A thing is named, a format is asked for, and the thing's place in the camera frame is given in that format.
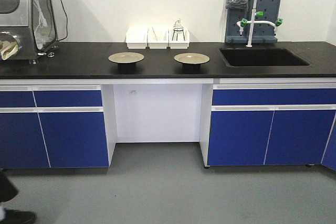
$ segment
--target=round plate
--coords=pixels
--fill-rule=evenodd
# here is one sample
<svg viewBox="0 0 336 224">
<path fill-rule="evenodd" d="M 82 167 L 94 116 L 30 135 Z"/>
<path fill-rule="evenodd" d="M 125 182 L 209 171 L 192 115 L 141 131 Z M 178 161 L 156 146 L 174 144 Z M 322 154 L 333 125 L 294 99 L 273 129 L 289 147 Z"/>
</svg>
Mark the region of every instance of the round plate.
<svg viewBox="0 0 336 224">
<path fill-rule="evenodd" d="M 203 64 L 210 60 L 210 58 L 207 55 L 201 55 L 196 53 L 186 53 L 176 55 L 174 59 L 184 64 L 193 64 L 193 65 Z"/>
<path fill-rule="evenodd" d="M 135 63 L 143 60 L 144 55 L 137 52 L 119 52 L 109 56 L 109 60 L 114 63 Z"/>
</svg>

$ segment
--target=black shoe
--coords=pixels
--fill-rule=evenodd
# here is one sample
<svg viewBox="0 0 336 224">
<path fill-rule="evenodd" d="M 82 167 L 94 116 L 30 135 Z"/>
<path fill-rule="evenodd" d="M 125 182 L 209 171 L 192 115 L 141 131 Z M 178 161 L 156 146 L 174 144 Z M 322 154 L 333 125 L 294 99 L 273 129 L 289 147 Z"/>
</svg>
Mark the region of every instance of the black shoe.
<svg viewBox="0 0 336 224">
<path fill-rule="evenodd" d="M 19 210 L 5 209 L 6 217 L 0 221 L 0 224 L 33 224 L 36 215 L 33 212 L 24 212 Z"/>
</svg>

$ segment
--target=green faucet valve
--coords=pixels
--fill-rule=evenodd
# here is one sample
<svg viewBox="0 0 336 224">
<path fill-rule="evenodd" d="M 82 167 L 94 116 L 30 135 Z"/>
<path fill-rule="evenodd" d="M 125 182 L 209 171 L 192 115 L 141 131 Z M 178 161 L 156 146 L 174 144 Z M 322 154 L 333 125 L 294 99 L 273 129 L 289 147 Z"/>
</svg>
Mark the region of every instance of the green faucet valve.
<svg viewBox="0 0 336 224">
<path fill-rule="evenodd" d="M 277 21 L 275 21 L 275 25 L 276 26 L 280 26 L 283 22 L 283 19 L 282 18 L 278 18 Z"/>
<path fill-rule="evenodd" d="M 241 26 L 241 27 L 244 27 L 244 26 L 246 26 L 246 24 L 247 24 L 247 19 L 243 18 L 243 19 L 240 21 L 240 26 Z"/>
<path fill-rule="evenodd" d="M 264 15 L 264 12 L 256 12 L 257 17 L 263 17 L 263 15 Z"/>
</svg>

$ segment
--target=faucet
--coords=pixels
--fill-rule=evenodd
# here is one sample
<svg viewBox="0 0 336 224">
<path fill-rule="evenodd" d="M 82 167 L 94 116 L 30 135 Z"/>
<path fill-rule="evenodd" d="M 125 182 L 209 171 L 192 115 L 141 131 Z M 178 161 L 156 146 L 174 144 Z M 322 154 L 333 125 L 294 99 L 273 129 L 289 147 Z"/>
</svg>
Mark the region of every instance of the faucet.
<svg viewBox="0 0 336 224">
<path fill-rule="evenodd" d="M 274 34 L 276 35 L 276 32 L 278 30 L 278 26 L 282 24 L 282 19 L 278 18 L 275 23 L 262 20 L 262 21 L 256 21 L 256 17 L 262 17 L 264 15 L 264 12 L 257 12 L 257 0 L 253 1 L 253 8 L 252 8 L 252 14 L 251 14 L 251 20 L 248 21 L 247 19 L 243 18 L 241 21 L 237 22 L 237 26 L 240 28 L 240 35 L 243 34 L 244 27 L 247 24 L 250 24 L 250 31 L 248 35 L 248 42 L 246 47 L 252 47 L 252 36 L 253 36 L 253 29 L 254 29 L 254 24 L 268 24 L 274 27 Z"/>
</svg>

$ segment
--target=gray pegboard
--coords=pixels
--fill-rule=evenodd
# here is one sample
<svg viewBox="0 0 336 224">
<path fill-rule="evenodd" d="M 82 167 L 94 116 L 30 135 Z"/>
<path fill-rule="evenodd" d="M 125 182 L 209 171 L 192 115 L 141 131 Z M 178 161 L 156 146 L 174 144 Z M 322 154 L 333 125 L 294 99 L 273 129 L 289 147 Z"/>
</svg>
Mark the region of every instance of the gray pegboard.
<svg viewBox="0 0 336 224">
<path fill-rule="evenodd" d="M 228 9 L 226 21 L 226 43 L 247 43 L 250 25 L 246 25 L 243 35 L 240 36 L 237 22 L 242 18 L 251 20 L 253 1 L 248 1 L 248 9 Z M 257 11 L 263 11 L 263 17 L 256 17 L 256 20 L 267 20 L 275 22 L 278 18 L 280 0 L 258 0 Z M 276 43 L 278 39 L 274 36 L 274 28 L 267 24 L 255 24 L 252 43 Z"/>
</svg>

